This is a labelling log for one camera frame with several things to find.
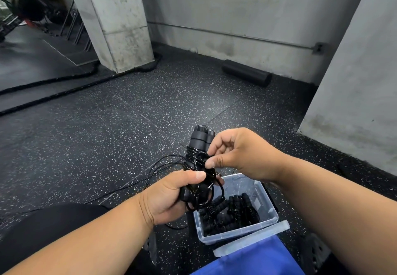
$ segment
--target right hand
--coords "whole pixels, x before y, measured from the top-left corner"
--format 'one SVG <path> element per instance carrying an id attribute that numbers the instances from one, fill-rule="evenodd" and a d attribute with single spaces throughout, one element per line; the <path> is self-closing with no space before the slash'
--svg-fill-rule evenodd
<path id="1" fill-rule="evenodd" d="M 233 167 L 247 177 L 277 183 L 288 155 L 253 131 L 241 127 L 218 133 L 212 141 L 205 167 Z"/>

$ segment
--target fingernail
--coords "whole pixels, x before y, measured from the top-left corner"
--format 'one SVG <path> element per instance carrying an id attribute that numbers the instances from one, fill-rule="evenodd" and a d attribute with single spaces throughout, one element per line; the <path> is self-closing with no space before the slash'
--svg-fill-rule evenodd
<path id="1" fill-rule="evenodd" d="M 204 180 L 204 178 L 206 177 L 206 173 L 205 173 L 205 171 L 197 171 L 196 172 L 196 178 L 197 179 L 201 179 L 201 180 Z"/>
<path id="2" fill-rule="evenodd" d="M 215 162 L 214 161 L 212 161 L 212 160 L 207 160 L 207 162 L 205 163 L 205 168 L 206 169 L 211 169 L 211 168 L 214 168 L 215 167 Z"/>

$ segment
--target blue fabric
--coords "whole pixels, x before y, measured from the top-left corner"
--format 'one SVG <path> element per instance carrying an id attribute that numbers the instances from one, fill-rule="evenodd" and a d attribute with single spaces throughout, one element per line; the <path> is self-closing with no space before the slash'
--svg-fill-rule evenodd
<path id="1" fill-rule="evenodd" d="M 192 275 L 305 275 L 275 235 L 226 255 Z"/>

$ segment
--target hand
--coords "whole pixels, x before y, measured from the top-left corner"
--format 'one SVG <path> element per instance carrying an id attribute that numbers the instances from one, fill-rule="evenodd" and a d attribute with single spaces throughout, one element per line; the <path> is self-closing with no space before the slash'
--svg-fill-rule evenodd
<path id="1" fill-rule="evenodd" d="M 212 141 L 206 168 L 233 167 L 254 180 L 277 183 L 288 155 L 247 128 L 218 133 Z"/>
<path id="2" fill-rule="evenodd" d="M 204 171 L 175 171 L 141 192 L 140 204 L 146 222 L 158 225 L 181 217 L 187 209 L 186 203 L 178 200 L 179 189 L 201 183 L 205 177 Z"/>

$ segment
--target forearm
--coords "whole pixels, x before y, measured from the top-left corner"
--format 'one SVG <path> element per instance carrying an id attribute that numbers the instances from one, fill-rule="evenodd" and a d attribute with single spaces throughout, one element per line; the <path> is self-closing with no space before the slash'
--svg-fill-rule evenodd
<path id="1" fill-rule="evenodd" d="M 140 195 L 33 254 L 6 274 L 124 274 L 153 226 Z"/>
<path id="2" fill-rule="evenodd" d="M 309 227 L 352 272 L 397 269 L 397 202 L 288 156 L 276 182 Z"/>

